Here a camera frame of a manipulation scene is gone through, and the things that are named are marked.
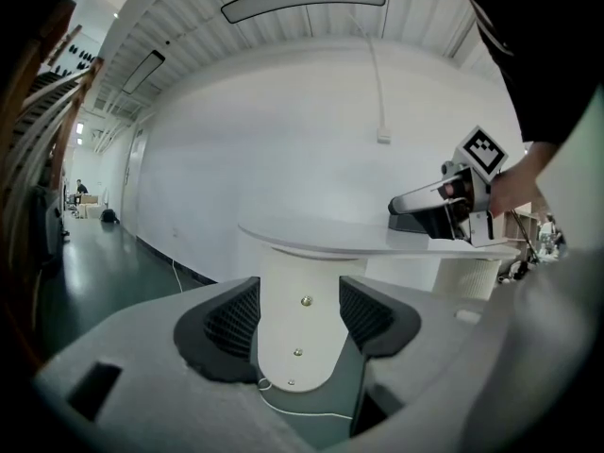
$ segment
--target green floor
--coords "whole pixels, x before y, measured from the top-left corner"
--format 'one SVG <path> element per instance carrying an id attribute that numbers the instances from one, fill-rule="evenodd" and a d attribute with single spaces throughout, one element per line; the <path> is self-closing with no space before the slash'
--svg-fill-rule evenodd
<path id="1" fill-rule="evenodd" d="M 63 267 L 42 286 L 37 332 L 47 357 L 118 310 L 180 292 L 170 264 L 118 224 L 68 217 Z M 183 290 L 200 287 L 178 272 Z"/>

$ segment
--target white table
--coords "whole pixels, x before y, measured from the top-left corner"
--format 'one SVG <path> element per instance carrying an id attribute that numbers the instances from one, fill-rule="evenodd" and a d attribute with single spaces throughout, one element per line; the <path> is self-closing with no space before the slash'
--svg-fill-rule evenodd
<path id="1" fill-rule="evenodd" d="M 274 386 L 299 393 L 326 382 L 342 351 L 348 331 L 340 317 L 340 276 L 364 276 L 368 259 L 440 258 L 444 273 L 439 272 L 433 292 L 488 298 L 500 261 L 518 254 L 506 246 L 480 249 L 386 225 L 310 217 L 250 217 L 239 228 L 265 245 L 260 368 Z"/>

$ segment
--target ceiling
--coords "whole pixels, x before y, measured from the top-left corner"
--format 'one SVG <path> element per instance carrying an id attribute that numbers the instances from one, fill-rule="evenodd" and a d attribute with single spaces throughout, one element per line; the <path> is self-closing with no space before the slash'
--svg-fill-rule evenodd
<path id="1" fill-rule="evenodd" d="M 99 53 L 104 68 L 87 107 L 132 118 L 191 73 L 246 49 L 323 36 L 361 36 L 402 42 L 452 59 L 494 82 L 501 75 L 482 44 L 468 0 L 387 0 L 384 7 L 322 4 L 284 8 L 230 24 L 220 11 L 232 0 L 127 0 Z M 151 52 L 165 62 L 131 96 L 122 86 Z"/>

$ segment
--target round tabletop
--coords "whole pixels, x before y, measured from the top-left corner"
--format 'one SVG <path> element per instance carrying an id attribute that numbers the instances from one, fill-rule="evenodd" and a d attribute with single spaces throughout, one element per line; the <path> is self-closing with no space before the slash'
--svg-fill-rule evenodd
<path id="1" fill-rule="evenodd" d="M 401 256 L 441 259 L 513 259 L 515 248 L 493 245 L 475 248 L 461 240 L 431 240 L 422 233 L 395 231 L 387 225 L 367 225 L 302 216 L 248 217 L 241 231 L 287 252 L 311 257 L 371 258 Z"/>

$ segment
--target black sleeve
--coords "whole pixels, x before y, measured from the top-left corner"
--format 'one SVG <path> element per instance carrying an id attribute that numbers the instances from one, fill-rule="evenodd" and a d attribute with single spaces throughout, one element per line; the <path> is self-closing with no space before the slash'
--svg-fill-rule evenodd
<path id="1" fill-rule="evenodd" d="M 501 46 L 480 30 L 503 75 L 523 140 L 563 143 L 602 79 L 601 0 L 473 1 L 510 51 L 499 52 Z"/>

